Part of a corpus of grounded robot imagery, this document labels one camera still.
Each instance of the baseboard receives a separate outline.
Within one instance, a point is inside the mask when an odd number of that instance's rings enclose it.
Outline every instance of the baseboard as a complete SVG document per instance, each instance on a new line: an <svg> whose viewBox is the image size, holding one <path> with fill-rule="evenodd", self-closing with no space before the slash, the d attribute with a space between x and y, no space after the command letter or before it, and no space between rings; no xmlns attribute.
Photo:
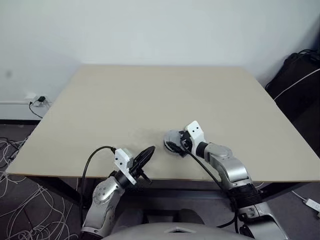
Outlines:
<svg viewBox="0 0 320 240"><path fill-rule="evenodd" d="M40 120L0 119L0 124L8 125L38 125Z"/></svg>

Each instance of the gray carpet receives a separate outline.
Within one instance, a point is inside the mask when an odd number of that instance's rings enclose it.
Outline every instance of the gray carpet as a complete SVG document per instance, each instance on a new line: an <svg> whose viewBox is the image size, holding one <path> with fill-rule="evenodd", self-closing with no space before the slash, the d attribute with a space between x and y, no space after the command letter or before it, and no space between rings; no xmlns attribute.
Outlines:
<svg viewBox="0 0 320 240"><path fill-rule="evenodd" d="M1 125L0 137L8 137L15 141L23 140L32 130L30 125ZM13 180L20 180L21 176L12 176ZM76 179L64 178L72 187L76 187ZM26 179L19 184L9 182L8 189L4 197L0 198L0 215L7 213L23 202L31 193L37 189L37 184ZM0 183L0 195L5 189L4 182ZM297 193L305 198L311 198L320 203L320 183L310 183L296 190ZM51 193L54 198L54 207L62 210L62 198ZM275 213L280 224L287 232L289 237L293 240L319 240L320 239L320 220L317 217L317 212L305 206L302 201L292 193L286 193L280 197L268 201L271 209ZM214 227L225 222L228 222L233 217L230 212L229 203L224 199L181 199L181 198L139 198L133 197L131 202L120 202L121 206L136 207L148 206L152 209L159 210L180 210L192 209L196 211L203 219L206 225ZM69 210L71 204L65 201L66 211ZM17 233L22 230L30 230L32 227L39 224L49 213L50 208L41 196L33 199L24 208L16 218L15 224L12 228L12 233ZM0 239L7 238L7 224L10 215L0 217ZM59 214L53 212L51 216L45 221L45 224L60 219ZM164 218L151 219L152 222L165 221ZM80 231L79 209L73 206L70 215L67 219L67 225L70 233L78 234ZM49 226L52 231L55 225ZM225 228L228 231L234 231L233 226ZM61 235L60 239L64 239L68 234L66 230Z"/></svg>

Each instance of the table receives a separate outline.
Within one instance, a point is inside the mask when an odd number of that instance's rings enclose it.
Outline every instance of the table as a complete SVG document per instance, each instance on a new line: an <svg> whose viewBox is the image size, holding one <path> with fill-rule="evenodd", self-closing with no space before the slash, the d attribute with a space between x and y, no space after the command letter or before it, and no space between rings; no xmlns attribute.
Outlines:
<svg viewBox="0 0 320 240"><path fill-rule="evenodd" d="M154 145L144 167L151 179L208 181L192 158L163 147L166 131L193 120L207 141L231 148L255 182L320 180L319 158L255 78L240 67L211 66L82 66L7 172L54 177L57 189L58 177L80 177L100 146L136 155ZM113 154L101 151L86 175L103 178L113 169Z"/></svg>

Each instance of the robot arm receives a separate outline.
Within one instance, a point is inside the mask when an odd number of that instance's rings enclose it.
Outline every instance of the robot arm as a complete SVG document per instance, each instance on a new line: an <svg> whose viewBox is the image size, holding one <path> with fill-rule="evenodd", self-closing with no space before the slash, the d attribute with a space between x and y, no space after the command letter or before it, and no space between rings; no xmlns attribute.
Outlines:
<svg viewBox="0 0 320 240"><path fill-rule="evenodd" d="M94 189L92 204L83 223L80 239L100 240L111 233L116 206L125 188L130 184L135 185L140 176L150 182L142 167L150 160L154 151L155 147L150 146L136 158L125 148L115 151L114 162L119 171L100 182Z"/></svg>
<svg viewBox="0 0 320 240"><path fill-rule="evenodd" d="M217 170L224 192L234 200L238 218L244 222L241 234L260 240L288 239L268 204L262 201L244 164L233 156L228 147L207 143L197 121L187 125L184 131L170 131L164 145L181 156L187 149Z"/></svg>

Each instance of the white wall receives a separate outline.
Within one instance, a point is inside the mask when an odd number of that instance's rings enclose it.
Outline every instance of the white wall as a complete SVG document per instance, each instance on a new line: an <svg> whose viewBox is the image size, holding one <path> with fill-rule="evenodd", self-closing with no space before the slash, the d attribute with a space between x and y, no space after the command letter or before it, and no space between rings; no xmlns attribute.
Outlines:
<svg viewBox="0 0 320 240"><path fill-rule="evenodd" d="M319 27L320 0L1 0L0 102L54 101L82 63L243 66L265 85Z"/></svg>

